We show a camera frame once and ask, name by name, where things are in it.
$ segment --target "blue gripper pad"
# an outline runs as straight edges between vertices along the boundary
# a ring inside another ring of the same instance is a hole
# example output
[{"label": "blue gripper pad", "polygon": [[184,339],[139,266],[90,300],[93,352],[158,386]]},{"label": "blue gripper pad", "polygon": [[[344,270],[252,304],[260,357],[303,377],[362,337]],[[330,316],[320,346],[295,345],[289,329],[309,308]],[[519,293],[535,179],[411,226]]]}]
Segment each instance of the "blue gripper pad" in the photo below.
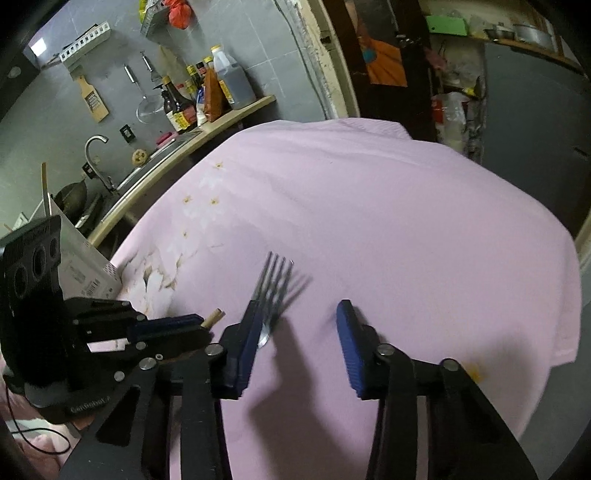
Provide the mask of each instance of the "blue gripper pad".
[{"label": "blue gripper pad", "polygon": [[195,328],[203,323],[203,318],[195,313],[182,315],[180,317],[165,317],[155,320],[137,322],[127,329],[127,339],[130,343],[173,333],[175,330]]},{"label": "blue gripper pad", "polygon": [[350,300],[341,300],[336,308],[336,328],[339,332],[340,346],[345,357],[349,383],[359,398],[367,393],[365,367],[372,360],[372,353],[366,345],[365,334],[357,319]]},{"label": "blue gripper pad", "polygon": [[248,334],[238,356],[238,377],[236,392],[240,397],[251,379],[252,366],[258,349],[258,341],[262,330],[262,311],[257,301],[251,301],[241,321],[241,327],[246,326]]}]

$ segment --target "wooden stick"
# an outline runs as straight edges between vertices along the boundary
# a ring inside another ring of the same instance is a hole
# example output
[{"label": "wooden stick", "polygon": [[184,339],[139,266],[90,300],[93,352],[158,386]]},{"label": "wooden stick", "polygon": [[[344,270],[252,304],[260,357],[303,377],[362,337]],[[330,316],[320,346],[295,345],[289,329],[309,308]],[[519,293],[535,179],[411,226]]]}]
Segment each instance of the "wooden stick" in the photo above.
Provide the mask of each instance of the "wooden stick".
[{"label": "wooden stick", "polygon": [[51,216],[51,208],[49,206],[49,193],[47,191],[47,163],[41,164],[41,190],[43,191],[43,208],[45,209],[45,216]]},{"label": "wooden stick", "polygon": [[205,319],[205,321],[201,324],[203,328],[211,329],[217,322],[222,320],[226,312],[221,311],[220,309],[215,309],[209,317]]}]

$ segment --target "plastic jug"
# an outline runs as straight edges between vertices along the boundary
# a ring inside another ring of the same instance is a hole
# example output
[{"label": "plastic jug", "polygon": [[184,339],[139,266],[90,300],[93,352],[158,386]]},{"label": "plastic jug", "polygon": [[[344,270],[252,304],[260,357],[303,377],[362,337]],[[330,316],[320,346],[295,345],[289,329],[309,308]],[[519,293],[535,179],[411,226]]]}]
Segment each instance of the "plastic jug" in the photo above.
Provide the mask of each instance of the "plastic jug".
[{"label": "plastic jug", "polygon": [[256,100],[244,69],[221,45],[212,47],[213,69],[232,110],[240,110]]}]

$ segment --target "white box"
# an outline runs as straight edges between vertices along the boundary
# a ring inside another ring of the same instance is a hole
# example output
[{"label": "white box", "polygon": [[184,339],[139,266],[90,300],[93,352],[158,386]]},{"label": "white box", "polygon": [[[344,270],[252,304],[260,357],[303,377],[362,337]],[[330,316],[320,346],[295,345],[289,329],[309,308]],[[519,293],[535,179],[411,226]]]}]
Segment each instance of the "white box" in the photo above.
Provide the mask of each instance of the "white box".
[{"label": "white box", "polygon": [[[57,272],[64,299],[114,299],[121,290],[121,278],[116,268],[76,230],[53,199],[50,199],[50,208],[52,215],[61,217],[61,263]],[[42,201],[31,219],[43,217],[45,212]]]},{"label": "white box", "polygon": [[71,71],[72,65],[97,45],[103,43],[111,36],[111,27],[108,22],[103,22],[96,28],[88,31],[73,44],[66,47],[60,53],[60,60]]}]

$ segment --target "gray tile wall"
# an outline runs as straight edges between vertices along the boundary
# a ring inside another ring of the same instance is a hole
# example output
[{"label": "gray tile wall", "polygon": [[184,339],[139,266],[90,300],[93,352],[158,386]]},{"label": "gray tile wall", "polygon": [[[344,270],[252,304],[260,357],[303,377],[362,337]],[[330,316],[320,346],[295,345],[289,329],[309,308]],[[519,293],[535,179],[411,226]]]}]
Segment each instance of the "gray tile wall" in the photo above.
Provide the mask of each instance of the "gray tile wall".
[{"label": "gray tile wall", "polygon": [[[151,90],[140,50],[157,66],[159,44],[196,63],[211,45],[223,43],[246,68],[256,93],[277,97],[277,105],[264,109],[260,120],[324,119],[316,95],[320,85],[315,76],[313,83],[308,78],[302,57],[311,72],[313,65],[306,50],[298,49],[304,44],[301,32],[295,29],[296,43],[273,0],[191,0],[191,4],[196,16],[190,28],[163,28],[148,40],[139,33],[137,0],[70,0],[35,35],[31,45],[39,38],[47,45],[40,56],[43,63],[94,23],[109,22],[111,37],[84,57],[82,69],[110,114],[98,124],[92,119],[78,84],[62,65],[41,72],[0,122],[0,225],[12,226],[19,212],[29,215],[37,206],[43,161],[48,163],[49,189],[57,193],[82,178],[85,141],[94,134],[106,135],[110,141],[94,143],[91,155],[99,156],[99,168],[117,182],[131,171],[134,149],[152,147],[155,138],[171,130],[165,117],[150,125],[135,117],[141,94],[127,78],[123,64],[132,67],[144,90]],[[294,12],[283,8],[293,22]],[[136,144],[128,145],[119,134],[125,124],[138,137]],[[98,180],[87,185],[89,194],[102,190]]]},{"label": "gray tile wall", "polygon": [[168,27],[187,62],[197,62],[222,44],[246,70],[255,93],[275,95],[278,118],[325,119],[323,88],[306,50],[301,22],[291,2],[278,0],[189,0],[195,16],[186,30]]}]

